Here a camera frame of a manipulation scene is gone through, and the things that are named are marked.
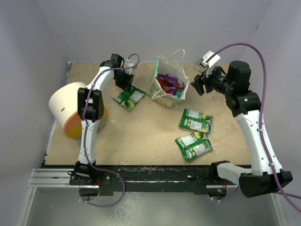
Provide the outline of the teal snack packet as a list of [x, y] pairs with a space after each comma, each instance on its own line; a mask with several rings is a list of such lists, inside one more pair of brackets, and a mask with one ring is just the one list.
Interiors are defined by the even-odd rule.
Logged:
[[182, 94], [183, 94], [183, 90], [178, 90], [178, 91], [176, 91], [175, 97], [181, 98]]

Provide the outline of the purple Fox's bag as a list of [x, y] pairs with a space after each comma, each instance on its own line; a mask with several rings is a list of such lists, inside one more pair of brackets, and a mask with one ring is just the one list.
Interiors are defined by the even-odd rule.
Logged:
[[173, 96], [175, 96], [176, 91], [178, 90], [183, 90], [185, 89], [185, 85], [182, 88], [179, 88], [177, 86], [174, 86], [172, 84], [170, 84], [168, 81], [166, 80], [158, 80], [161, 88], [167, 93], [167, 94], [172, 94]]
[[169, 74], [158, 73], [158, 77], [168, 81], [170, 84], [177, 86], [179, 88], [182, 88], [184, 86], [184, 83], [181, 80], [178, 80], [177, 78], [175, 78]]

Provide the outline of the green paper gift bag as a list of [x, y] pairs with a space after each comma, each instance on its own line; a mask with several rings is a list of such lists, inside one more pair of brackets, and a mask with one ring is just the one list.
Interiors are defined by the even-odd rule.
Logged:
[[184, 49], [174, 52], [170, 57], [158, 56], [156, 58], [153, 76], [147, 91], [151, 100], [165, 108], [178, 106], [185, 100], [190, 83], [182, 64], [173, 60], [173, 56], [180, 51], [184, 58]]

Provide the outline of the white orange toy drawer box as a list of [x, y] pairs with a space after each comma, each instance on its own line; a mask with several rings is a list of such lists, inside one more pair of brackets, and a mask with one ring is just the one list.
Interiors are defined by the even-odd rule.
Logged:
[[77, 110], [77, 92], [87, 85], [83, 82], [73, 82], [57, 90], [50, 98], [48, 106], [70, 139], [81, 139], [82, 125]]

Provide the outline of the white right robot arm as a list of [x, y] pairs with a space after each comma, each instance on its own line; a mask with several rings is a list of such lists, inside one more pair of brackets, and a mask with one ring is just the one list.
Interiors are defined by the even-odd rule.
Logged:
[[199, 95], [213, 90], [223, 94], [226, 105], [239, 124], [251, 156], [251, 167], [243, 168], [229, 161], [211, 164], [209, 179], [220, 184], [225, 179], [238, 185], [247, 198], [278, 192], [293, 180], [290, 171], [283, 170], [278, 161], [260, 115], [261, 101], [249, 90], [251, 69], [249, 64], [233, 61], [226, 73], [219, 63], [201, 63], [201, 73], [191, 85]]

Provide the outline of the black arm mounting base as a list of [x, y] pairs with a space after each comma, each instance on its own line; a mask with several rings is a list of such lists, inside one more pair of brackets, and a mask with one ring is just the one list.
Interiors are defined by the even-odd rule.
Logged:
[[233, 184], [214, 176], [209, 165], [108, 165], [101, 168], [99, 179], [94, 183], [88, 185], [79, 179], [70, 179], [70, 185], [79, 186], [85, 194], [112, 196], [123, 191], [225, 194], [226, 187]]

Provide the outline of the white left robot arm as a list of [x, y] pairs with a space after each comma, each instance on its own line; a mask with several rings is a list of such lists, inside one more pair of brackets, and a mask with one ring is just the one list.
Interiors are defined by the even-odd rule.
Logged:
[[118, 54], [112, 54], [109, 60], [100, 63], [99, 70], [92, 81], [77, 91], [77, 111], [81, 119], [81, 143], [74, 170], [70, 172], [71, 181], [79, 179], [87, 185], [99, 179], [99, 169], [96, 167], [95, 143], [98, 126], [104, 116], [103, 91], [111, 80], [122, 90], [130, 91], [134, 75], [132, 71], [137, 67], [130, 58], [124, 59]]

